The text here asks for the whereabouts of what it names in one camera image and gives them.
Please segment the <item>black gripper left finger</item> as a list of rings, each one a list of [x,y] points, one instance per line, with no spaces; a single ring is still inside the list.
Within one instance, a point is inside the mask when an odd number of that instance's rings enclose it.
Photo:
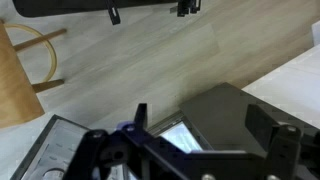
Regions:
[[[148,110],[146,103],[140,103],[134,118],[134,123],[137,128],[145,129],[147,127]]]

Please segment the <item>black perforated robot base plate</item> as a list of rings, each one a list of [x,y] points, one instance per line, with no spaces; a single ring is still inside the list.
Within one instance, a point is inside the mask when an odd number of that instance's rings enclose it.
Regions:
[[[245,127],[249,104],[279,124],[268,151]],[[118,166],[138,180],[319,180],[318,128],[228,83],[178,115],[206,149],[185,152],[134,120],[106,132],[53,116],[10,180],[108,180]]]

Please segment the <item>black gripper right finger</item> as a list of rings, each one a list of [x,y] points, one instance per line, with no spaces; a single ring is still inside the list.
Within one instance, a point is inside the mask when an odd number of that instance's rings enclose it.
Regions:
[[[249,104],[245,118],[245,127],[263,150],[268,151],[278,131],[279,124],[260,106]]]

